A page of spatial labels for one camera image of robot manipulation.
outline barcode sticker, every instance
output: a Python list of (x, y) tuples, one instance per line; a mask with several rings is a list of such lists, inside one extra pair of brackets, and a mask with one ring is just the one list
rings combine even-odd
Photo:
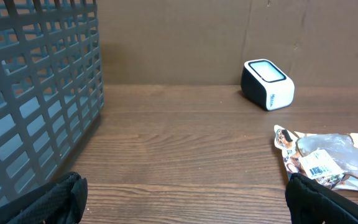
[(299, 162), (310, 179), (344, 173), (324, 149), (318, 149), (305, 157), (300, 157)]

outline plastic basket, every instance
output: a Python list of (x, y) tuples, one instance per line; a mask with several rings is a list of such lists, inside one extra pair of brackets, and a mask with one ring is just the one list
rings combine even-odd
[(0, 206), (46, 183), (103, 106), (95, 1), (0, 1)]

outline barcode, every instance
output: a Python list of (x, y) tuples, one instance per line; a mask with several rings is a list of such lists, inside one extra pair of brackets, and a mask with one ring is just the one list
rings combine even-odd
[(312, 176), (321, 175), (325, 172), (330, 172), (330, 170), (326, 166), (315, 167), (310, 169), (310, 173)]

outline device screen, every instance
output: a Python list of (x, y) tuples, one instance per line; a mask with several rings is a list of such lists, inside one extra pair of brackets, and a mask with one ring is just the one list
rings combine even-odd
[(254, 71), (258, 73), (258, 75), (262, 77), (266, 82), (274, 82), (285, 79), (285, 76), (279, 70), (277, 70), (270, 62), (251, 62), (249, 66), (254, 69)]

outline gray plastic basket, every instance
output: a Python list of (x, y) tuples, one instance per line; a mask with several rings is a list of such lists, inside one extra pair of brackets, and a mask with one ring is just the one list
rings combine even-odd
[(46, 183), (103, 106), (89, 1), (0, 1), (0, 206)]

